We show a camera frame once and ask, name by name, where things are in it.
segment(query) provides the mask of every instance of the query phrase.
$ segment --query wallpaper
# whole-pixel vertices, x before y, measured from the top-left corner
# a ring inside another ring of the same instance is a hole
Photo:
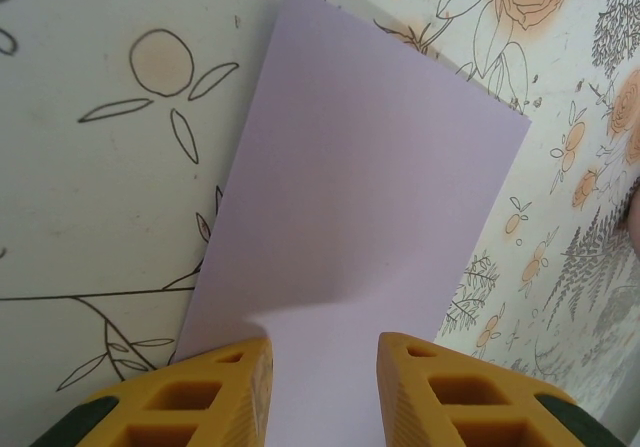
[[[640,0],[326,1],[532,120],[437,342],[601,414],[640,322]],[[0,0],[3,445],[170,361],[279,2]]]

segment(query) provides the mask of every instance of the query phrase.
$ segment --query paper sheet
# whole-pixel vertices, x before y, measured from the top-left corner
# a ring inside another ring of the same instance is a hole
[[[284,0],[176,358],[266,333],[269,445],[383,445],[378,335],[435,336],[528,124],[374,25]]]

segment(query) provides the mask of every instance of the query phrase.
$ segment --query light purple paper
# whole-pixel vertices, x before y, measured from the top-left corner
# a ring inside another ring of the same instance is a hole
[[[284,0],[176,357],[266,332],[268,445],[384,445],[378,335],[434,338],[528,124],[375,26]]]

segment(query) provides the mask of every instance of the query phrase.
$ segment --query square hole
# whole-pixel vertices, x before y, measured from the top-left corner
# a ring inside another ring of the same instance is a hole
[[[111,447],[186,447],[195,425],[130,425]]]
[[[236,362],[240,362],[242,359],[242,352],[238,352],[237,354],[227,355],[221,359],[217,359],[216,362],[222,364],[235,364]]]
[[[454,422],[467,447],[552,447],[525,420],[513,422]]]
[[[429,385],[441,404],[504,405],[509,403],[493,383],[479,377],[430,377]]]
[[[423,349],[422,347],[416,347],[414,345],[410,345],[409,347],[407,347],[407,353],[411,356],[411,357],[435,357],[436,354],[429,352],[426,349]]]
[[[222,384],[218,382],[174,382],[165,386],[147,404],[149,410],[204,410],[213,403]]]

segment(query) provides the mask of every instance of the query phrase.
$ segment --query floral wallpaper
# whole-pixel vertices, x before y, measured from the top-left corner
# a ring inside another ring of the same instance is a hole
[[[531,119],[436,341],[601,414],[640,323],[640,0],[326,1]],[[279,2],[0,0],[3,445],[170,360]]]

